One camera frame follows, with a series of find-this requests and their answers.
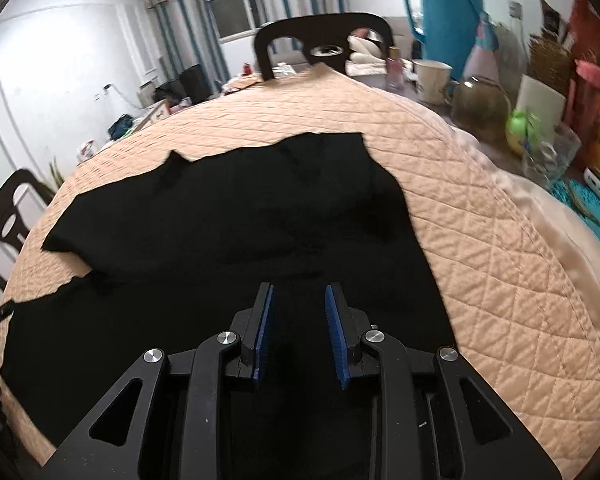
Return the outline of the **black pants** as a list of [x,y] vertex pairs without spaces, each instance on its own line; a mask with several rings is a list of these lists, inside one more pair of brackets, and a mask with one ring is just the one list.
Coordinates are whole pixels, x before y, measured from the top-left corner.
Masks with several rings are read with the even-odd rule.
[[16,304],[1,375],[59,444],[146,350],[180,352],[230,324],[272,283],[282,310],[351,307],[407,347],[455,337],[400,184],[357,133],[302,133],[82,193],[43,240],[88,266]]

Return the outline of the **beige quilted table cover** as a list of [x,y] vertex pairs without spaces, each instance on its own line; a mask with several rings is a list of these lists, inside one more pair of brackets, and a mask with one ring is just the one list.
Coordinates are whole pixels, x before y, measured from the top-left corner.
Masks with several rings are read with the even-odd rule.
[[326,66],[184,110],[81,164],[32,228],[4,292],[30,300],[86,272],[42,241],[80,193],[302,132],[359,132],[401,185],[460,351],[576,478],[600,447],[600,242],[566,206],[494,166],[466,132]]

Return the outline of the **clear glass jar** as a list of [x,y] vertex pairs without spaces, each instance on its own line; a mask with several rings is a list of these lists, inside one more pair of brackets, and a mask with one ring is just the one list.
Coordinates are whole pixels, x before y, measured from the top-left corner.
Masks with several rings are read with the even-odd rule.
[[505,138],[510,102],[498,82],[479,76],[456,82],[450,104],[454,125],[479,141],[494,143]]

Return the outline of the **white ceramic cup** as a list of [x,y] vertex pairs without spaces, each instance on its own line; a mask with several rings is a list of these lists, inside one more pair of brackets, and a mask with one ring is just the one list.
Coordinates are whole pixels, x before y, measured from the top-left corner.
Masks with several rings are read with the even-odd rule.
[[445,88],[450,82],[452,67],[446,63],[429,60],[414,60],[416,93],[427,104],[440,105],[445,101]]

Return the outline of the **dark plastic chair left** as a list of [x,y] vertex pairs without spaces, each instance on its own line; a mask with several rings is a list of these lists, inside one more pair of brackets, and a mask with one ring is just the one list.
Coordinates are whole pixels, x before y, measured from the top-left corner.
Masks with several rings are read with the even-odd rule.
[[20,188],[35,192],[45,206],[52,202],[55,195],[51,188],[24,168],[16,170],[0,187],[0,244],[9,246],[17,254],[22,251],[30,233],[16,201],[16,192]]

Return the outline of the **dark plastic chair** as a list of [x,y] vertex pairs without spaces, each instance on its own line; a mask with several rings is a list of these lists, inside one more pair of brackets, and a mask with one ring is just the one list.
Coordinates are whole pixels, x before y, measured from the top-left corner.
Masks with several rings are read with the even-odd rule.
[[0,244],[9,246],[17,254],[22,251],[30,233],[16,201],[16,192],[20,188],[35,192],[45,206],[52,202],[55,195],[51,188],[24,168],[16,170],[0,187]]
[[305,15],[264,25],[253,40],[253,50],[262,79],[268,81],[275,78],[268,47],[280,38],[297,40],[309,65],[324,63],[336,72],[344,74],[346,62],[352,53],[349,36],[359,28],[368,28],[378,33],[383,56],[387,56],[389,49],[394,47],[389,24],[380,16],[370,13]]

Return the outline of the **clear drinking glass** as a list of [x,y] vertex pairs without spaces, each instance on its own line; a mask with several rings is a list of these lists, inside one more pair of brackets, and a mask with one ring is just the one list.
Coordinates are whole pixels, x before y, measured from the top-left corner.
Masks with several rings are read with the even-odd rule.
[[553,133],[524,144],[521,168],[526,178],[549,191],[565,174],[581,147],[580,138],[560,122]]

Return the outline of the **dark plastic chair far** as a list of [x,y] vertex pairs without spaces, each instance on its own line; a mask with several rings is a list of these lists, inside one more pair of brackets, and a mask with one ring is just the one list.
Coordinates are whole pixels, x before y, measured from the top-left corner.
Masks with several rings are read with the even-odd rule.
[[262,79],[268,81],[275,78],[268,47],[280,38],[297,40],[309,65],[324,63],[336,72],[344,74],[346,62],[352,53],[349,36],[359,28],[368,28],[378,33],[383,56],[387,56],[389,49],[394,47],[389,24],[380,16],[370,13],[305,15],[264,25],[253,40],[253,50]]

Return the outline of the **striped window curtains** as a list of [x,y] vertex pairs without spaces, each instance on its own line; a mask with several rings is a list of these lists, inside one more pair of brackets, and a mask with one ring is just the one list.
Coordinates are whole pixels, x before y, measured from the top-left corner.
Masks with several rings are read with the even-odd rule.
[[160,66],[168,77],[189,67],[218,92],[246,67],[255,70],[253,40],[264,25],[297,16],[339,13],[348,10],[347,0],[258,0],[262,25],[250,35],[222,41],[207,0],[142,0],[157,36]]

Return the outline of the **window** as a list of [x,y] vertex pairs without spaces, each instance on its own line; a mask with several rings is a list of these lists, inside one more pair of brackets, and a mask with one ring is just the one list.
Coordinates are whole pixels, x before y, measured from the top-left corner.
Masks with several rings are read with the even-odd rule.
[[262,25],[258,0],[207,0],[222,41],[253,34]]

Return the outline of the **blue thermos jug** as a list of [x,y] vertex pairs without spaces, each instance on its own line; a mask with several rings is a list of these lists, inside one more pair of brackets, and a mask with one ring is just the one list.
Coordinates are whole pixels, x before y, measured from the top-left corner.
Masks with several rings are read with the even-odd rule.
[[483,0],[420,0],[422,27],[415,23],[411,0],[404,0],[414,38],[422,46],[422,59],[452,67],[451,78],[461,80],[475,44]]

